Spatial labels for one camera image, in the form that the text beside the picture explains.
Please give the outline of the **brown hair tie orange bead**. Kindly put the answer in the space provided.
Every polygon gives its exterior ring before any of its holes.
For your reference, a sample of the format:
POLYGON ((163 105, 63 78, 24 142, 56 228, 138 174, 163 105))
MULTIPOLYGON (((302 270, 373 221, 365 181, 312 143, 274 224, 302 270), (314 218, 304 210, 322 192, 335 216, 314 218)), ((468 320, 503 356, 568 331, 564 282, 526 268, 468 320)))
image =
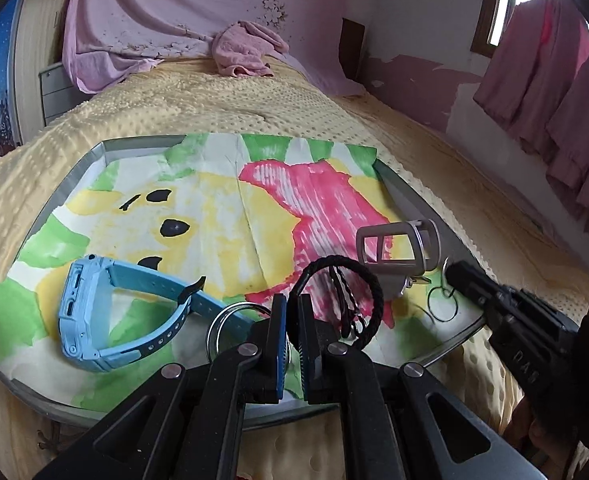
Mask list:
POLYGON ((261 318, 268 318, 270 316, 270 308, 257 304, 251 301, 238 301, 236 304, 229 304, 224 307, 220 313, 215 315, 213 321, 210 323, 208 330, 206 331, 206 356, 210 363, 212 363, 220 353, 221 347, 221 334, 225 328, 225 325, 236 318, 237 313, 242 311, 254 311, 261 315, 261 318))

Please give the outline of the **silver metal hair claw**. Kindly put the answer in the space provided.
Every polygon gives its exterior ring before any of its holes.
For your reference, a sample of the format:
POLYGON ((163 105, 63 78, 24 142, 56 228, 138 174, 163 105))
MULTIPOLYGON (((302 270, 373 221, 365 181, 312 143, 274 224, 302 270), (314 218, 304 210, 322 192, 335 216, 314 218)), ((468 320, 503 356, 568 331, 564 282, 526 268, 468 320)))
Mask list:
POLYGON ((362 226, 356 231, 361 264, 378 278, 385 301, 401 297, 416 281, 428 281, 442 260, 441 237, 432 220, 362 226))

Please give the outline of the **light blue smart watch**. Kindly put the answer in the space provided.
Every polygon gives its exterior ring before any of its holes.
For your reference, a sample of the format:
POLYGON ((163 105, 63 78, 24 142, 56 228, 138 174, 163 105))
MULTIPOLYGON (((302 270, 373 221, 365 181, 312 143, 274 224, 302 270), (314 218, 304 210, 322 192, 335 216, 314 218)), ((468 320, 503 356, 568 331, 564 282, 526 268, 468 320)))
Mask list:
POLYGON ((108 373, 160 351, 189 315, 212 321, 224 302, 156 269, 88 255, 72 262, 57 326, 62 354, 75 366, 108 373))

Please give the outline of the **pink window curtain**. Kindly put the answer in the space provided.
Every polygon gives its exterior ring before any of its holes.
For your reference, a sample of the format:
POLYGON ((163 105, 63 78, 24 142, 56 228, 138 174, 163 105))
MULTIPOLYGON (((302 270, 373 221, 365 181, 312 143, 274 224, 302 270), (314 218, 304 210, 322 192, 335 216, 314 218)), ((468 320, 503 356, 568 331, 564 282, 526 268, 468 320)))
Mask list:
POLYGON ((552 191, 589 233, 589 29, 573 0, 519 4, 473 99, 541 158, 552 191))

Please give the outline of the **yellow dotted bed blanket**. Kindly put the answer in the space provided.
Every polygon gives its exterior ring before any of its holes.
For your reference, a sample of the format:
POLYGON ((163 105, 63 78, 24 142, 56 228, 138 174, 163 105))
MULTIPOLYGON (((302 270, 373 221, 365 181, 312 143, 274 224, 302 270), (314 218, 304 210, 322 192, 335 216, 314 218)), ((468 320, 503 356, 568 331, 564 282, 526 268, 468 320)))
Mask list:
MULTIPOLYGON (((72 166, 94 145, 121 136, 251 132, 373 146, 461 237, 500 282, 543 296, 576 321, 587 312, 589 277, 541 234, 493 183, 435 133, 371 94, 332 98, 276 62, 275 78, 224 78, 209 60, 171 62, 137 74, 63 115, 28 144, 0 159, 0 281, 23 237, 72 166)), ((445 358, 445 384, 503 434, 522 392, 480 333, 445 358)), ((0 470, 31 479, 49 462, 37 446, 47 420, 0 383, 0 470)), ((339 458, 337 416, 250 431, 240 469, 254 478, 332 478, 323 458, 339 458), (294 466, 307 445, 311 465, 294 466)), ((332 474, 343 476, 343 466, 332 474)))

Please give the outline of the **crumpled pink towel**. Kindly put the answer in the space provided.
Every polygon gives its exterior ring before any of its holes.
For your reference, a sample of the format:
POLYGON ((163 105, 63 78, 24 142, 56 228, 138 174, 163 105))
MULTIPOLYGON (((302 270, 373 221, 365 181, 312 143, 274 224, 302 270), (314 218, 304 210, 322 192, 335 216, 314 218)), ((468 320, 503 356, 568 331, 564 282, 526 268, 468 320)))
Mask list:
POLYGON ((289 45, 268 27, 239 21, 219 32, 211 44, 218 73, 227 77, 273 77, 265 56, 287 54, 289 45))

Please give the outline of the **grey drawer cabinet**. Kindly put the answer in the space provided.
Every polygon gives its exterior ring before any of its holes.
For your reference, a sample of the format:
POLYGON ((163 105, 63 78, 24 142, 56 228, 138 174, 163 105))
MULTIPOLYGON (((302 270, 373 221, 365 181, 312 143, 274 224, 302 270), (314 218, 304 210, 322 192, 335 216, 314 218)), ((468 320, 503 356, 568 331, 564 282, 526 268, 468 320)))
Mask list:
POLYGON ((92 98, 78 90, 61 63, 47 66, 38 74, 40 78, 40 95, 42 96, 42 113, 45 125, 66 114, 72 108, 92 98))

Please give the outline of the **beige wooden wardrobe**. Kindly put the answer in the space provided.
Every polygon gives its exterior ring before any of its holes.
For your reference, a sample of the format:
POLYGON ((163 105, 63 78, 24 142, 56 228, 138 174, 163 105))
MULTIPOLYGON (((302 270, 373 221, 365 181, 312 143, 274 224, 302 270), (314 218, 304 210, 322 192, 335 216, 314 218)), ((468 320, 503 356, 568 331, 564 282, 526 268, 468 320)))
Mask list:
POLYGON ((14 126, 22 144, 46 127, 38 74, 49 65, 61 63, 68 1, 20 0, 18 6, 10 82, 14 126))

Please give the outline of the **pink hanging sheet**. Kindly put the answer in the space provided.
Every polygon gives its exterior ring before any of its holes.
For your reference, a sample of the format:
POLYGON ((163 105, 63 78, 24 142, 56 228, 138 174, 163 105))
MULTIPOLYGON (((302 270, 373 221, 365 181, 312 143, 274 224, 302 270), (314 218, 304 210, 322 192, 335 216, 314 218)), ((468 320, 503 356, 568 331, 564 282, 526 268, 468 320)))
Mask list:
POLYGON ((345 0, 69 0, 62 62, 70 81, 96 94, 166 60, 207 58, 214 38, 238 22, 288 44, 279 61, 328 96, 363 91, 339 62, 345 0))

